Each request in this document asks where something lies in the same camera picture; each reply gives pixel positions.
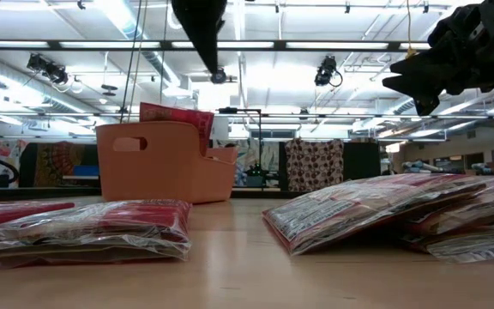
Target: workshop room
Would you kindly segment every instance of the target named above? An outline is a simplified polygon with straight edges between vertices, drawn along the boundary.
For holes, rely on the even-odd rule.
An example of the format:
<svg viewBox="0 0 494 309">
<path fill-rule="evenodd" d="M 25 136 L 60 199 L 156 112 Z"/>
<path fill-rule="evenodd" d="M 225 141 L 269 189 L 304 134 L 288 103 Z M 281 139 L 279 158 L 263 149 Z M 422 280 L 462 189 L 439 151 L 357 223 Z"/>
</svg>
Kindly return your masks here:
<svg viewBox="0 0 494 309">
<path fill-rule="evenodd" d="M 0 308 L 146 306 L 494 308 L 494 0 L 0 0 Z"/>
</svg>

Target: table surface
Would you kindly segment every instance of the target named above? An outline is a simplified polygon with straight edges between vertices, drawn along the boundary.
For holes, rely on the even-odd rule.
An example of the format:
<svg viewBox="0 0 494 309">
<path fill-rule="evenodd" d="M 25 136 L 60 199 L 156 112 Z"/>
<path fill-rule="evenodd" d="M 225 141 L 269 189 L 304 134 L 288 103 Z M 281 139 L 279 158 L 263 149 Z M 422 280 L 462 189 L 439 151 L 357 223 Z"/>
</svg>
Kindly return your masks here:
<svg viewBox="0 0 494 309">
<path fill-rule="evenodd" d="M 283 200 L 195 206 L 190 261 L 0 271 L 0 308 L 494 308 L 494 261 L 445 264 L 391 245 L 289 257 L 260 213 Z"/>
</svg>

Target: stack of packages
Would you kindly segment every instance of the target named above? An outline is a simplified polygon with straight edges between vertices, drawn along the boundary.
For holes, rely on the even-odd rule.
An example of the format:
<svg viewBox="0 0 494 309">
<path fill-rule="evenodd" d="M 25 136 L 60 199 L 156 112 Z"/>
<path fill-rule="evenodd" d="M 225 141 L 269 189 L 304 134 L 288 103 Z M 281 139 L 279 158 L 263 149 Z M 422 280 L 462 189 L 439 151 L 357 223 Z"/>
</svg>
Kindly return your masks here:
<svg viewBox="0 0 494 309">
<path fill-rule="evenodd" d="M 402 222 L 400 239 L 447 262 L 493 259 L 494 177 L 487 179 L 471 198 Z"/>
<path fill-rule="evenodd" d="M 419 232 L 449 233 L 448 239 L 432 241 L 428 251 L 449 261 L 467 262 L 465 258 L 451 258 L 451 255 L 466 256 L 465 251 L 454 252 L 454 249 L 462 245 L 467 251 L 478 249 L 473 245 L 481 242 L 474 237 L 486 237 L 491 243 L 494 223 L 473 230 L 477 232 L 472 233 L 480 233 L 478 236 L 451 235 L 465 235 L 464 231 L 456 231 L 494 221 L 494 177 L 401 174 L 361 179 L 303 195 L 262 215 L 292 255 L 369 227 L 393 223 L 388 227 L 410 225 Z M 402 223 L 412 221 L 423 221 L 424 225 Z M 403 239 L 419 247 L 426 246 L 421 237 L 409 235 Z"/>
<path fill-rule="evenodd" d="M 116 263 L 190 249 L 191 204 L 174 200 L 0 204 L 0 269 L 31 264 Z"/>
</svg>

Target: plastic bag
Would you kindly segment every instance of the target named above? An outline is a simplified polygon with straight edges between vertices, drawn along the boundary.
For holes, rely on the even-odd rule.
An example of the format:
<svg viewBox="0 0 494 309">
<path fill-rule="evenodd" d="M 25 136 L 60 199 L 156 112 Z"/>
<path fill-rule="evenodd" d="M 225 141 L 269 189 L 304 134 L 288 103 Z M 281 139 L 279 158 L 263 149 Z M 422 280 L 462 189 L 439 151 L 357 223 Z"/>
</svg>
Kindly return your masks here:
<svg viewBox="0 0 494 309">
<path fill-rule="evenodd" d="M 494 177 L 482 178 L 487 179 L 487 187 L 473 198 L 410 218 L 405 222 L 405 229 L 413 234 L 437 235 L 494 222 Z"/>
<path fill-rule="evenodd" d="M 467 175 L 382 176 L 330 186 L 262 215 L 287 250 L 297 255 L 397 215 L 441 208 L 484 187 L 481 179 Z"/>
<path fill-rule="evenodd" d="M 426 250 L 449 263 L 470 263 L 494 259 L 494 224 L 462 233 L 449 233 L 426 240 Z"/>
<path fill-rule="evenodd" d="M 74 205 L 74 203 L 35 201 L 0 203 L 0 224 L 28 215 L 73 208 Z"/>
<path fill-rule="evenodd" d="M 0 225 L 0 269 L 22 265 L 186 259 L 191 204 L 174 200 L 98 203 Z"/>
<path fill-rule="evenodd" d="M 178 121 L 186 124 L 193 124 L 199 131 L 199 149 L 203 156 L 207 153 L 211 129 L 213 127 L 214 114 L 211 112 L 201 112 L 171 108 L 149 103 L 141 103 L 141 122 L 166 120 Z"/>
</svg>

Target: ceiling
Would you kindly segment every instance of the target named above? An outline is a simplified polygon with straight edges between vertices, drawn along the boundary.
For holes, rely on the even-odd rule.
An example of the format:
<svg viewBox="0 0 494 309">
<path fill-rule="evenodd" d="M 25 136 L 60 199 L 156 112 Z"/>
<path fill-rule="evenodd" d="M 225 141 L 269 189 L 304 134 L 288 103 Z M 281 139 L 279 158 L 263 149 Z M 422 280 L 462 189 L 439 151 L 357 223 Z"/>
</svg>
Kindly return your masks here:
<svg viewBox="0 0 494 309">
<path fill-rule="evenodd" d="M 87 9 L 80 10 L 76 6 L 76 0 L 2 0 L 0 39 L 126 39 L 115 26 L 115 20 L 109 16 L 108 7 L 101 6 L 119 1 L 122 0 L 83 1 Z M 167 15 L 167 1 L 123 1 L 131 7 L 134 17 L 137 17 L 138 8 L 142 6 L 140 16 L 144 17 L 146 13 L 146 22 L 142 28 L 145 39 L 188 40 L 184 30 L 178 27 L 176 18 Z M 457 6 L 478 2 L 430 0 L 430 11 L 423 14 L 423 1 L 410 0 L 411 39 L 426 40 L 437 21 L 450 15 Z M 276 13 L 276 2 L 273 0 L 243 3 L 243 0 L 238 3 L 229 2 L 224 15 L 226 23 L 219 33 L 219 40 L 406 41 L 409 37 L 407 2 L 404 0 L 351 0 L 349 14 L 345 14 L 343 0 L 280 0 L 280 13 Z M 26 64 L 32 52 L 35 51 L 0 51 L 0 63 L 31 76 L 32 72 L 26 68 Z M 163 85 L 162 89 L 160 74 L 138 52 L 110 52 L 106 75 L 103 51 L 43 51 L 42 54 L 65 65 L 71 80 L 74 76 L 81 80 L 83 90 L 79 94 L 67 91 L 65 95 L 95 110 L 116 112 L 124 103 L 132 106 L 133 112 L 137 112 L 141 101 L 185 108 L 205 108 L 198 106 L 191 97 L 162 95 L 161 90 L 166 86 Z M 242 68 L 244 105 L 268 112 L 299 112 L 300 108 L 305 107 L 317 113 L 390 113 L 392 107 L 407 99 L 380 83 L 384 77 L 391 76 L 387 70 L 388 64 L 404 58 L 404 53 L 333 53 L 338 64 L 346 60 L 340 68 L 344 82 L 337 89 L 317 88 L 314 85 L 316 68 L 328 54 L 319 51 L 242 51 L 239 57 L 235 51 L 220 51 L 219 62 L 229 76 L 239 76 L 240 67 Z M 238 95 L 239 83 L 213 86 L 206 82 L 208 73 L 196 52 L 165 51 L 160 52 L 160 55 L 172 72 L 178 76 L 188 76 L 193 81 L 190 84 L 191 89 L 201 89 L 200 95 L 225 92 L 230 96 L 225 106 L 239 106 L 243 103 Z M 131 78 L 127 83 L 130 65 Z M 34 76 L 33 79 L 50 85 L 43 76 Z M 117 95 L 105 97 L 102 94 L 105 90 L 100 87 L 103 83 L 118 87 Z M 59 89 L 64 91 L 66 88 L 64 86 Z M 455 97 L 443 95 L 442 104 L 436 113 L 477 98 L 478 95 L 475 90 L 467 90 Z M 101 104 L 101 98 L 108 102 Z M 416 112 L 413 108 L 403 112 L 403 115 L 409 114 L 415 115 Z M 329 121 L 328 124 L 352 124 L 355 121 L 355 118 L 351 118 Z M 413 130 L 418 130 L 423 123 L 424 121 L 410 125 Z M 379 125 L 381 126 L 377 128 L 380 130 L 394 127 L 391 123 Z"/>
</svg>

